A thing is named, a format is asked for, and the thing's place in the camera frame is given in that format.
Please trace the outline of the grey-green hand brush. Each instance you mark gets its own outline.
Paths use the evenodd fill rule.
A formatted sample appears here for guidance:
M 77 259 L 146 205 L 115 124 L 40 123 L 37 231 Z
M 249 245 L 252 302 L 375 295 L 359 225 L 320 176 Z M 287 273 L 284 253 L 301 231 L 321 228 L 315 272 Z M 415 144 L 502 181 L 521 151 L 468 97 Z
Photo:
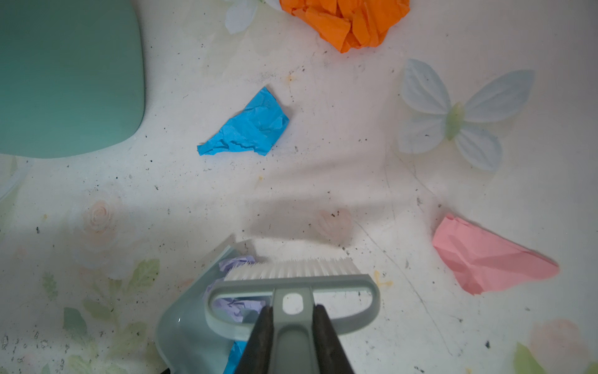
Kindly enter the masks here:
M 315 295 L 352 291 L 367 292 L 372 301 L 359 313 L 330 318 L 338 338 L 367 327 L 381 307 L 378 285 L 352 260 L 244 264 L 232 269 L 211 290 L 204 304 L 206 322 L 221 337 L 248 343 L 257 320 L 236 323 L 225 319 L 213 303 L 223 298 L 268 297 L 274 324 L 268 373 L 320 373 L 312 333 L 313 309 L 321 305 L 316 303 Z

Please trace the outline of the small blue paper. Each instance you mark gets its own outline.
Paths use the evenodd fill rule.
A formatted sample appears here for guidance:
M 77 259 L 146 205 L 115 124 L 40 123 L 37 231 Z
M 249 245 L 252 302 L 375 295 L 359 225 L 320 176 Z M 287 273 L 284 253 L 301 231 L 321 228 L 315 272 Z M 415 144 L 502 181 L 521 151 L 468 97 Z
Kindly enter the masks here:
M 233 343 L 223 374 L 235 374 L 246 346 L 246 341 L 235 341 Z

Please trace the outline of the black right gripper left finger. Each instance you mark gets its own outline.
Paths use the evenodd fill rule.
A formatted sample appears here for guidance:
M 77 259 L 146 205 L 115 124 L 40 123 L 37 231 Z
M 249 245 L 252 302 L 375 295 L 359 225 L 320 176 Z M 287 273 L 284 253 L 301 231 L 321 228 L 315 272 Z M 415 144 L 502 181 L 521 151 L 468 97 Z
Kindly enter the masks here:
M 266 306 L 260 312 L 235 374 L 267 374 L 273 338 L 273 308 Z

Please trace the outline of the purple paper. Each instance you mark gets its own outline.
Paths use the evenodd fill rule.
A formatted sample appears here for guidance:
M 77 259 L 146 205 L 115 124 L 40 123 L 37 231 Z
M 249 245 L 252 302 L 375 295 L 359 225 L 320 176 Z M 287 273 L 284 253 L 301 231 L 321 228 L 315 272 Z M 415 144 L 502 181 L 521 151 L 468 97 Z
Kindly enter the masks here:
M 207 300 L 213 287 L 222 282 L 224 277 L 235 267 L 244 264 L 256 263 L 253 256 L 240 256 L 222 260 L 218 263 L 222 277 L 213 281 L 207 288 L 203 300 Z M 236 323 L 243 323 L 252 312 L 260 313 L 262 308 L 268 305 L 268 299 L 263 297 L 242 297 L 217 299 L 213 308 L 225 312 Z

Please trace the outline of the grey-green plastic dustpan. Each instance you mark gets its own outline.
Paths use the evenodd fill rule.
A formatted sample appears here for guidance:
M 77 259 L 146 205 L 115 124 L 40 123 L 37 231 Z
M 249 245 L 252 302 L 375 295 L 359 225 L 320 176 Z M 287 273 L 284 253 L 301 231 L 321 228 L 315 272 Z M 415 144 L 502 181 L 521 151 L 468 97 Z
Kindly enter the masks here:
M 156 348 L 167 366 L 166 373 L 223 373 L 233 341 L 214 333 L 207 325 L 206 290 L 224 277 L 221 263 L 254 256 L 227 246 L 210 254 L 199 277 L 169 306 L 156 329 Z

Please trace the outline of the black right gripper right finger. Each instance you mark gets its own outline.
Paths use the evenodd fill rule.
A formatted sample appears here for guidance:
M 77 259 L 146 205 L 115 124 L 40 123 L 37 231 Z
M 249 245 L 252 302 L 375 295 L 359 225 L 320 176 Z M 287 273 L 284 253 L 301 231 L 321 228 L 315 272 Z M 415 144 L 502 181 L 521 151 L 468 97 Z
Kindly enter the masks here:
M 321 374 L 354 374 L 323 305 L 316 305 L 313 309 L 312 333 Z

